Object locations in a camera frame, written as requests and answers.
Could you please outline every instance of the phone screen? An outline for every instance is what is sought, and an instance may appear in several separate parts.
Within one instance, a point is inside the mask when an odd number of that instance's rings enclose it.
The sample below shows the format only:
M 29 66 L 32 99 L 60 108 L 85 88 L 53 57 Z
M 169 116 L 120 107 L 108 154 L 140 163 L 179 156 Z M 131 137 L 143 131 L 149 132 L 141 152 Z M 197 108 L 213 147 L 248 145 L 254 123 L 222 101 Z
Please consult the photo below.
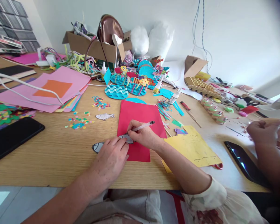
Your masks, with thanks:
M 44 130 L 44 125 L 25 117 L 0 130 L 0 159 Z
M 250 159 L 245 150 L 232 142 L 224 142 L 230 151 L 232 157 L 244 173 L 244 175 L 251 181 L 260 184 L 264 187 L 270 188 L 270 184 L 262 172 L 258 169 L 255 163 Z

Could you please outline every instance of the sleeve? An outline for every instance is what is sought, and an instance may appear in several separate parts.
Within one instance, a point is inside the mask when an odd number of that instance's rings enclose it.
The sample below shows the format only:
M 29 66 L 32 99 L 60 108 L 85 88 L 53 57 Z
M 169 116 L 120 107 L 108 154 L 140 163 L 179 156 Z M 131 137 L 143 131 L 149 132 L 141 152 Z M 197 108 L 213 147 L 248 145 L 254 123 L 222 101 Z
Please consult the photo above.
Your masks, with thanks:
M 246 194 L 225 188 L 215 179 L 201 194 L 182 195 L 193 223 L 268 224 Z

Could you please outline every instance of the fan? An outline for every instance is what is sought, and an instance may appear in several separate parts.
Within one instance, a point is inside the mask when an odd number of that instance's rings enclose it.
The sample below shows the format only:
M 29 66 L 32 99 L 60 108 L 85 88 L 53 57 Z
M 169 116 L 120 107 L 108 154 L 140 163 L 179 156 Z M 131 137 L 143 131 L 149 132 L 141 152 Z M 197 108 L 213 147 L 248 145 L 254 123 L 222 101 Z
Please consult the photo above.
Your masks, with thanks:
M 280 98 L 272 104 L 259 106 L 259 112 L 271 118 L 280 118 Z

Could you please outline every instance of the wooden table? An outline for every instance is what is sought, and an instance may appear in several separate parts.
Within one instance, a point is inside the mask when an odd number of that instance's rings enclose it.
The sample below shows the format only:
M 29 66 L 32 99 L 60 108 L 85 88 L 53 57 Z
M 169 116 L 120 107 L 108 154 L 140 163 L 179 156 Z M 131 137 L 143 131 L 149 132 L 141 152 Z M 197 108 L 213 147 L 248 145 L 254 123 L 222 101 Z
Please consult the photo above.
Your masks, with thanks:
M 13 64 L 0 59 L 0 67 L 3 65 Z M 38 75 L 42 73 L 39 68 L 36 68 L 36 71 Z M 104 102 L 109 102 L 111 107 L 98 111 L 97 107 L 92 107 L 93 96 L 104 98 Z M 140 97 L 148 104 L 154 104 L 157 99 L 162 98 L 162 96 L 152 96 L 151 91 Z M 178 104 L 180 104 L 180 101 L 184 101 L 192 109 L 192 115 L 202 128 L 192 120 L 182 106 L 185 116 L 180 116 L 174 108 L 173 112 L 169 113 L 184 125 L 193 125 L 223 161 L 223 170 L 217 170 L 210 166 L 203 167 L 202 169 L 206 173 L 212 175 L 223 185 L 235 190 L 268 191 L 264 187 L 249 181 L 242 174 L 224 146 L 224 141 L 239 144 L 256 161 L 254 145 L 247 134 L 243 133 L 245 135 L 243 137 L 225 126 L 217 124 L 202 105 L 190 96 L 180 94 L 177 101 Z M 88 124 L 86 129 L 78 130 L 64 127 L 69 124 L 69 118 L 74 118 L 73 112 L 37 112 L 34 119 L 44 124 L 45 130 L 0 160 L 0 185 L 42 187 L 66 187 L 69 185 L 95 159 L 96 153 L 91 146 L 116 136 L 120 103 L 120 100 L 108 98 L 104 93 L 104 87 L 89 86 L 76 111 L 79 117 L 83 117 L 83 113 L 89 111 L 91 116 L 87 118 L 95 122 Z M 115 118 L 106 121 L 95 118 L 95 115 L 102 113 L 114 113 Z M 227 114 L 227 116 L 232 118 L 238 115 Z M 254 116 L 249 116 L 249 118 L 252 120 L 258 119 Z M 248 118 L 234 119 L 227 122 L 226 126 L 242 132 L 243 129 L 240 126 L 246 126 L 248 121 Z M 169 132 L 173 136 L 175 135 L 174 128 L 177 128 L 177 126 L 172 124 L 171 121 L 169 123 Z M 152 150 L 150 154 L 150 163 L 128 161 L 121 175 L 111 187 L 118 189 L 180 189 L 174 175 L 165 172 L 161 158 Z

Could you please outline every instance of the grey paper fish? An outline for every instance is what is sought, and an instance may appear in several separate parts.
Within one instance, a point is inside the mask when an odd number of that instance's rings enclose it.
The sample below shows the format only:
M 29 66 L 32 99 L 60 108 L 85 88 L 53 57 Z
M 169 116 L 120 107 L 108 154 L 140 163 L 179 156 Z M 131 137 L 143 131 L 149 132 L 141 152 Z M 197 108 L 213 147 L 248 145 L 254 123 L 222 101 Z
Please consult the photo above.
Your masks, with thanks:
M 110 117 L 114 117 L 114 114 L 104 113 L 104 114 L 96 115 L 96 118 L 100 119 L 100 120 L 106 120 L 106 119 L 109 119 Z
M 129 143 L 129 144 L 133 144 L 134 143 L 134 141 L 131 139 L 131 137 L 129 136 L 129 135 L 120 135 L 119 136 L 120 138 L 127 138 L 127 143 Z
M 96 152 L 96 153 L 99 153 L 100 149 L 102 148 L 104 142 L 98 142 L 98 143 L 95 143 L 93 146 L 92 146 L 92 149 Z

